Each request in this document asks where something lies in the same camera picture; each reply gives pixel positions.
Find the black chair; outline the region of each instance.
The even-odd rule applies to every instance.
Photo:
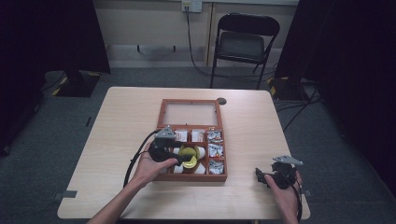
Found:
[[[213,87],[217,60],[222,59],[240,63],[255,63],[256,67],[253,73],[262,64],[262,71],[256,88],[258,90],[262,83],[262,75],[272,44],[279,33],[279,29],[279,23],[267,16],[229,13],[221,17],[216,36],[210,88]],[[270,36],[271,38],[267,47],[264,45],[264,36]]]

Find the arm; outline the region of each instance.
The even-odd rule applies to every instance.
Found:
[[[291,187],[287,189],[280,189],[274,179],[270,175],[265,175],[265,180],[267,184],[271,187],[272,192],[274,193],[274,198],[277,207],[282,215],[283,221],[285,224],[296,224],[297,220],[297,198]],[[298,171],[296,172],[297,181],[294,184],[295,188],[299,188],[298,183],[303,184],[303,180],[300,177]]]
[[[147,183],[151,182],[161,169],[170,167],[176,163],[176,159],[156,162],[152,160],[146,151],[142,153],[134,176],[129,183],[88,223],[116,223],[136,193],[145,187]]]

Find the wooden box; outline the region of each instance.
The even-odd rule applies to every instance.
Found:
[[[170,151],[177,154],[187,150],[183,147],[190,147],[196,151],[199,151],[200,147],[201,152],[205,151],[205,155],[197,152],[197,163],[194,167],[172,166],[159,174],[155,180],[226,181],[225,134],[217,100],[163,99],[157,129],[160,130],[167,125],[177,134],[177,140],[183,142],[181,148],[170,148]]]

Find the human hand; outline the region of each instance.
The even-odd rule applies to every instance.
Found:
[[[264,177],[274,194],[276,205],[282,214],[284,222],[298,223],[298,200],[293,188],[280,189],[270,175],[265,175]],[[294,187],[298,190],[300,188],[299,183],[302,185],[303,180],[298,171],[296,171],[296,177],[297,181],[294,183]]]
[[[143,188],[151,182],[163,168],[168,168],[176,163],[177,159],[175,158],[156,162],[150,157],[147,149],[145,149],[140,155],[139,163],[137,164],[132,179],[139,180],[138,183],[140,183],[140,187]]]

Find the wooden tray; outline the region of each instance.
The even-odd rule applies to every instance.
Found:
[[[180,99],[163,99],[160,116],[158,118],[157,129],[162,129],[170,125],[174,132],[187,131],[187,139],[183,142],[184,147],[203,147],[205,156],[198,160],[197,165],[191,169],[182,168],[182,173],[176,173],[172,166],[164,173],[159,174],[155,180],[163,181],[198,181],[198,182],[224,182],[227,179],[227,160],[224,131],[222,128],[222,120],[217,100],[180,100]],[[192,136],[193,130],[202,130],[202,142],[194,141]],[[221,142],[210,139],[212,132],[220,134]],[[210,157],[209,145],[222,146],[222,155]],[[223,164],[221,174],[212,174],[209,170],[210,161]],[[195,174],[199,164],[205,167],[202,174]]]

